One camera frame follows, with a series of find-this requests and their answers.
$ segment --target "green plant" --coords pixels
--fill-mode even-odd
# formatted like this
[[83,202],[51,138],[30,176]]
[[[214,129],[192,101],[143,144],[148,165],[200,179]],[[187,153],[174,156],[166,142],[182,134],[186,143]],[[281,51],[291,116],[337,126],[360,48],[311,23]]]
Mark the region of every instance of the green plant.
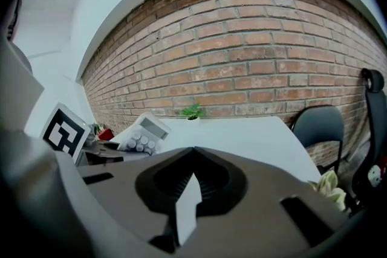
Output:
[[325,172],[318,183],[309,181],[315,191],[334,202],[340,211],[344,211],[346,193],[337,187],[337,183],[337,175],[334,171]]
[[187,117],[188,120],[196,120],[198,117],[204,115],[204,111],[199,108],[199,103],[196,103],[181,110],[180,115]]

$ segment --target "red object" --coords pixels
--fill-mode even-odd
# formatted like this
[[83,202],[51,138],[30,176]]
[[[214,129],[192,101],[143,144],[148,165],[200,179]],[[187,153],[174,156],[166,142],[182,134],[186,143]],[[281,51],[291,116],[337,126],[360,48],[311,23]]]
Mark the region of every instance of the red object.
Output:
[[109,141],[110,139],[113,139],[114,138],[114,135],[113,133],[111,132],[111,130],[109,128],[105,129],[104,131],[101,131],[99,134],[98,134],[98,138],[100,140],[103,140],[103,141]]

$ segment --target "tabletop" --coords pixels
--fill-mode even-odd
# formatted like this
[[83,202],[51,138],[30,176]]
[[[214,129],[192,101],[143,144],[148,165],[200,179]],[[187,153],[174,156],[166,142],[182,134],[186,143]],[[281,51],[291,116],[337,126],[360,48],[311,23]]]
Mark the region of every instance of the tabletop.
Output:
[[[179,147],[207,147],[281,168],[301,181],[318,181],[317,170],[305,148],[279,117],[201,119],[198,126],[179,118],[161,118],[171,134],[161,151]],[[121,142],[130,127],[112,139]]]

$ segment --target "brick wall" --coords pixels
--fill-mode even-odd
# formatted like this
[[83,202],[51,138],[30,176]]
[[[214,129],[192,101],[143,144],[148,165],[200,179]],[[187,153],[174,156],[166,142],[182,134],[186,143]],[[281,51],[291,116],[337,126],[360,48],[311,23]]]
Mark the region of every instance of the brick wall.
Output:
[[[82,80],[97,121],[118,133],[151,111],[195,102],[207,117],[337,106],[345,151],[366,120],[360,69],[387,72],[386,49],[344,0],[147,0],[94,53]],[[317,163],[336,145],[310,150]]]

